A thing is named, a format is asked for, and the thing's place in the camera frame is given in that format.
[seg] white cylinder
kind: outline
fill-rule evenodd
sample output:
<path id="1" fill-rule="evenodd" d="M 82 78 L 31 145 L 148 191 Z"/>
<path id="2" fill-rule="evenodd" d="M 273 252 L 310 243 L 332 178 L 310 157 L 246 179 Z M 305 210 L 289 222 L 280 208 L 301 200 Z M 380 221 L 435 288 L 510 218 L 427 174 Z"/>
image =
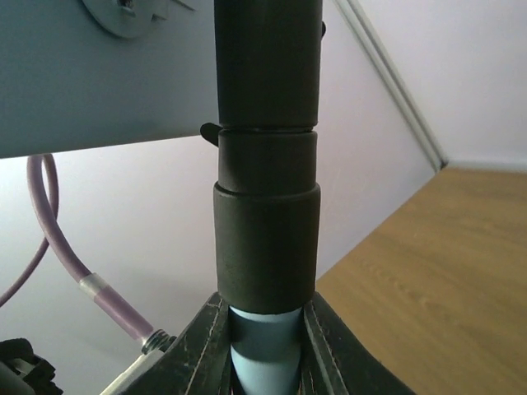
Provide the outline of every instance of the white cylinder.
<path id="1" fill-rule="evenodd" d="M 276 315 L 231 312 L 231 358 L 244 393 L 298 393 L 301 309 Z"/>

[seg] cable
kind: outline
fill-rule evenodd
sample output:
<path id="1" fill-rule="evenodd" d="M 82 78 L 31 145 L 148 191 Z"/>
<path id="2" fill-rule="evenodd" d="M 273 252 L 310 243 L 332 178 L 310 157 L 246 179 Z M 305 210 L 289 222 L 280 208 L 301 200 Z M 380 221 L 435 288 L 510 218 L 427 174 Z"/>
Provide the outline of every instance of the cable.
<path id="1" fill-rule="evenodd" d="M 53 218 L 57 218 L 58 215 L 58 177 L 57 167 L 55 161 L 51 155 L 44 156 L 44 164 L 46 168 L 46 174 L 48 175 L 48 190 L 49 190 L 49 202 L 48 206 L 51 208 Z M 36 250 L 35 255 L 30 260 L 26 269 L 16 279 L 12 286 L 10 286 L 2 295 L 0 295 L 0 308 L 4 306 L 13 296 L 21 289 L 26 283 L 27 279 L 30 278 L 31 274 L 35 271 L 36 267 L 39 266 L 40 261 L 48 250 L 49 243 L 44 237 L 40 243 L 39 248 Z"/>
<path id="2" fill-rule="evenodd" d="M 100 276 L 90 272 L 81 259 L 73 252 L 60 226 L 58 226 L 56 215 L 50 206 L 50 202 L 53 203 L 51 199 L 52 194 L 50 194 L 50 202 L 48 202 L 46 196 L 44 180 L 42 180 L 42 162 L 45 163 L 46 169 L 49 167 L 55 169 L 54 174 L 50 172 L 52 177 L 49 177 L 49 182 L 52 187 L 50 192 L 56 190 L 58 201 L 58 177 L 56 177 L 56 168 L 54 167 L 52 155 L 37 155 L 28 158 L 27 182 L 33 208 L 49 245 L 57 254 L 58 260 L 64 265 L 68 273 L 79 283 L 81 289 L 131 338 L 140 341 L 142 345 L 146 344 L 148 339 L 155 334 L 153 326 Z"/>

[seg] black pole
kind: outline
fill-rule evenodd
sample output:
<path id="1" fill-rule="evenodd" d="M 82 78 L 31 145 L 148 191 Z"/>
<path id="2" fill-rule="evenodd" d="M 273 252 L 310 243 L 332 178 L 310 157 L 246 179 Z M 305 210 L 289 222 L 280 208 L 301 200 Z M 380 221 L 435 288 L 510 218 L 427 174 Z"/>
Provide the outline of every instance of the black pole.
<path id="1" fill-rule="evenodd" d="M 218 290 L 238 309 L 280 314 L 315 291 L 322 0 L 214 5 Z"/>

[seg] wall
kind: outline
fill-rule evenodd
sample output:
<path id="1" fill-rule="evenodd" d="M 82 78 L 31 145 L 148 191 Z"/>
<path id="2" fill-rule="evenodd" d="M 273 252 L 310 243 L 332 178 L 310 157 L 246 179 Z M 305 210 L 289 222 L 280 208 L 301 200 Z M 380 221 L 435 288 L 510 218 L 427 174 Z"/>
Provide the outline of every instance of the wall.
<path id="1" fill-rule="evenodd" d="M 527 2 L 359 3 L 453 162 L 527 169 Z"/>
<path id="2" fill-rule="evenodd" d="M 325 3 L 318 178 L 319 275 L 432 177 L 407 125 L 331 2 Z M 216 149 L 199 137 L 61 153 L 59 221 L 78 255 L 156 326 L 179 333 L 215 290 Z M 0 289 L 40 241 L 24 158 L 0 160 Z M 0 338 L 28 337 L 66 393 L 100 391 L 138 347 L 49 253 L 0 310 Z"/>

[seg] brown floor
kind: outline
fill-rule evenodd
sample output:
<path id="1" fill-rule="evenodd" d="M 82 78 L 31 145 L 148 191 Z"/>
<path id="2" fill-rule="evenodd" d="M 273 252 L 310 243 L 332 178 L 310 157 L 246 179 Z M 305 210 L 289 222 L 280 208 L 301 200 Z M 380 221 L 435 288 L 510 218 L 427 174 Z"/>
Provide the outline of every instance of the brown floor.
<path id="1" fill-rule="evenodd" d="M 317 286 L 418 394 L 527 394 L 527 174 L 443 170 Z"/>

